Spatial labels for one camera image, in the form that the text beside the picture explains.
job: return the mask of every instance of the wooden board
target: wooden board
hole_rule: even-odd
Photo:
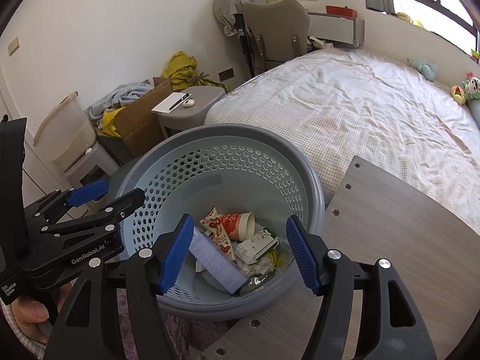
[[[333,215],[334,210],[340,214]],[[428,196],[359,157],[325,218],[330,248],[354,261],[392,261],[422,313],[438,359],[444,359],[480,308],[480,237]],[[320,303],[299,281],[268,310],[238,322],[203,355],[210,360],[301,359]],[[356,291],[344,359],[355,353],[361,309]],[[251,325],[254,319],[261,323],[257,328]]]

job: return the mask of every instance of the human hand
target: human hand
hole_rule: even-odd
[[[57,302],[58,312],[60,312],[63,303],[65,303],[70,290],[70,283],[59,288]],[[30,297],[21,296],[11,304],[11,312],[23,334],[35,341],[41,342],[42,344],[47,343],[47,337],[37,326],[37,323],[45,322],[49,318],[49,312],[43,304]]]

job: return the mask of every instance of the red box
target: red box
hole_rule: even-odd
[[[327,13],[329,15],[337,15],[337,16],[345,16],[345,17],[353,17],[357,18],[358,12],[354,9],[350,8],[342,8],[342,7],[333,7],[332,5],[327,5],[326,7]]]

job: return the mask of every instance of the bed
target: bed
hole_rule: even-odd
[[[205,124],[243,123],[310,160],[327,205],[354,155],[385,169],[480,235],[480,132],[449,88],[366,50],[322,50],[248,81]]]

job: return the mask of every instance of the covered fan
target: covered fan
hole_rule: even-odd
[[[214,0],[213,13],[215,18],[223,24],[223,31],[227,36],[238,34],[242,51],[247,61],[250,76],[255,77],[253,50],[251,47],[248,29],[243,19],[244,3],[266,4],[266,0]]]

